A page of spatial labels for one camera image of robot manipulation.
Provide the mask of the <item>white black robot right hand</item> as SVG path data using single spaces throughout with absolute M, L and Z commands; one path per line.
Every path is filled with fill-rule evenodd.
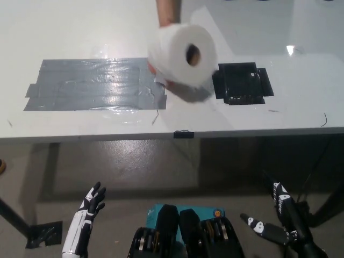
M 305 244 L 313 241 L 310 229 L 302 217 L 296 202 L 280 181 L 263 172 L 264 186 L 268 189 L 275 205 L 277 217 L 282 224 L 278 227 L 242 213 L 240 218 L 260 237 L 281 246 Z

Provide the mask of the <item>person's bare hand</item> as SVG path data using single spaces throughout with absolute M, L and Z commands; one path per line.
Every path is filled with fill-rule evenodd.
M 159 13 L 159 27 L 166 27 L 171 24 L 176 24 L 181 22 L 180 14 L 173 13 Z

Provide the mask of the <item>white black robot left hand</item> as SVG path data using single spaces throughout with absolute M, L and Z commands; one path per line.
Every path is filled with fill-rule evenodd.
M 81 206 L 74 214 L 62 249 L 62 257 L 88 257 L 88 244 L 94 219 L 101 209 L 106 188 L 97 182 L 83 199 Z

